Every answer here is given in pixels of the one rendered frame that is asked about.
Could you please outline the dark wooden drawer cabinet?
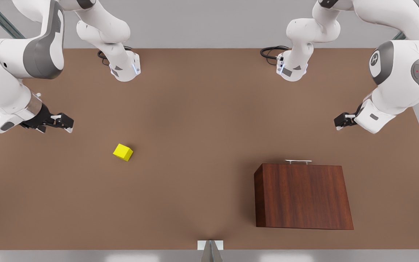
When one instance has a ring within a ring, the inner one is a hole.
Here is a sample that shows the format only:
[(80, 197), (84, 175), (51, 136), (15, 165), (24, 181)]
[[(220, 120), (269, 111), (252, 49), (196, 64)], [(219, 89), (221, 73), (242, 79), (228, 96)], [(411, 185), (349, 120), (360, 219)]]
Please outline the dark wooden drawer cabinet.
[(257, 227), (354, 229), (341, 166), (263, 163), (254, 189)]

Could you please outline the yellow cube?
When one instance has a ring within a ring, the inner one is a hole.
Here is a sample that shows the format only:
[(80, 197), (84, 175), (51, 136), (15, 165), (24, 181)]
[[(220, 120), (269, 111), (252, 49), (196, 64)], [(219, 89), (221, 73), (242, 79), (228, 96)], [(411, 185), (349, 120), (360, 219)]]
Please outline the yellow cube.
[(124, 160), (129, 161), (130, 157), (133, 154), (133, 150), (123, 144), (118, 144), (113, 151), (113, 155)]

